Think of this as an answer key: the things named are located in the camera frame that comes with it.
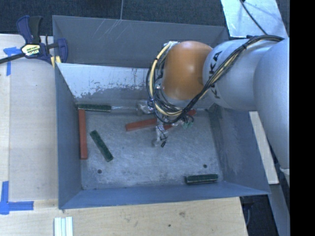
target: white surface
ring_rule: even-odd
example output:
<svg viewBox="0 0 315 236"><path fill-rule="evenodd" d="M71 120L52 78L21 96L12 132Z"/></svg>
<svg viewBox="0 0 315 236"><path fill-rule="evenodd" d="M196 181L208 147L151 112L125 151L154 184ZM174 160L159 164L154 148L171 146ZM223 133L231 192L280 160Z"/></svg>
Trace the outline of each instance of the white surface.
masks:
<svg viewBox="0 0 315 236"><path fill-rule="evenodd" d="M1 51L24 45L20 35L2 34L0 39ZM4 83L1 91L5 93L1 97L10 104L1 109L6 121L1 124L4 129L1 135L9 135L9 140L7 137L1 139L4 147L1 153L5 161L8 157L5 146L9 148L7 165L10 166L0 169L1 176L6 178L3 181L9 180L9 200L55 199L58 172L54 70L42 60L21 58L11 62L11 75L6 76L6 66L7 63L0 65L0 78Z"/></svg>
<svg viewBox="0 0 315 236"><path fill-rule="evenodd" d="M262 127L258 112L250 112L250 117L252 120L252 127L256 135L258 148L261 154L261 159L267 175L268 183L278 184L279 179L275 169L274 160L272 158L268 140Z"/></svg>
<svg viewBox="0 0 315 236"><path fill-rule="evenodd" d="M0 46L9 47L12 43L0 34ZM7 57L0 48L0 59ZM10 76L6 76L6 63L0 64L0 181L9 179L9 120L10 120Z"/></svg>
<svg viewBox="0 0 315 236"><path fill-rule="evenodd" d="M232 37L263 35L239 0L221 0L229 34ZM245 7L267 34L287 38L276 0L246 0Z"/></svg>

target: yellow cable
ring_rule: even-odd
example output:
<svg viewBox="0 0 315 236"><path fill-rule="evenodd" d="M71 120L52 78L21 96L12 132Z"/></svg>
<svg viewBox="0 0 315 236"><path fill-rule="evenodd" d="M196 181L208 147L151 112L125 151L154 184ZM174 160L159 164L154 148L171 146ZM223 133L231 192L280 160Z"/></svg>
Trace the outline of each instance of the yellow cable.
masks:
<svg viewBox="0 0 315 236"><path fill-rule="evenodd" d="M151 96L153 96L153 76L154 76L154 72L155 72L155 69L156 69L156 65L157 65L157 62L158 62L158 59L163 55L163 53L169 48L171 44L168 43L166 46L164 46L164 48L160 51L160 53L157 55L156 59L154 60L153 64L152 64L152 68L151 68L151 72L150 72L150 82L149 82L149 89L150 89L150 94ZM166 116L177 116L179 115L182 111L179 110L177 112L174 112L174 113L170 113L170 112L165 112L163 109L161 109L159 107L159 105L155 102L155 107L156 109L161 112L163 115L166 115Z"/></svg>

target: table surface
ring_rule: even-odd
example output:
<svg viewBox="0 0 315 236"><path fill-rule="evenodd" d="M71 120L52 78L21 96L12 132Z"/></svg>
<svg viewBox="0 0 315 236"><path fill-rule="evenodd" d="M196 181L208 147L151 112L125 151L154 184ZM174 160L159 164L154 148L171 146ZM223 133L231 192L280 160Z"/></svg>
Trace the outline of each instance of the table surface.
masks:
<svg viewBox="0 0 315 236"><path fill-rule="evenodd" d="M24 40L19 35L0 34L0 59L6 57L2 51L7 47L20 47ZM79 235L248 235L240 200L236 198L213 199L192 202L177 202L153 205L111 206L85 209L59 210L57 200L57 150L56 144L43 147L45 141L28 140L24 143L26 148L21 152L15 151L15 142L12 144L12 125L16 125L19 116L21 130L28 137L26 125L41 130L41 139L56 141L55 126L52 121L55 117L54 105L52 111L47 111L42 101L42 89L51 86L44 83L41 76L53 74L53 68L40 60L27 60L25 58L12 62L12 74L6 76L7 64L0 65L0 184L9 181L9 200L19 201L31 198L34 201L32 211L14 211L9 215L0 215L0 235L53 235L53 221L55 217L73 217L73 231ZM45 71L36 73L36 76L21 78L18 83L19 71L31 69ZM54 96L50 94L50 104L54 104ZM17 106L27 110L23 114ZM32 108L36 109L36 117L32 117ZM38 117L49 116L50 121ZM259 127L257 116L252 115L256 121L253 126ZM15 132L22 139L23 132ZM270 183L278 180L273 173L273 164L266 161L264 165Z"/></svg>

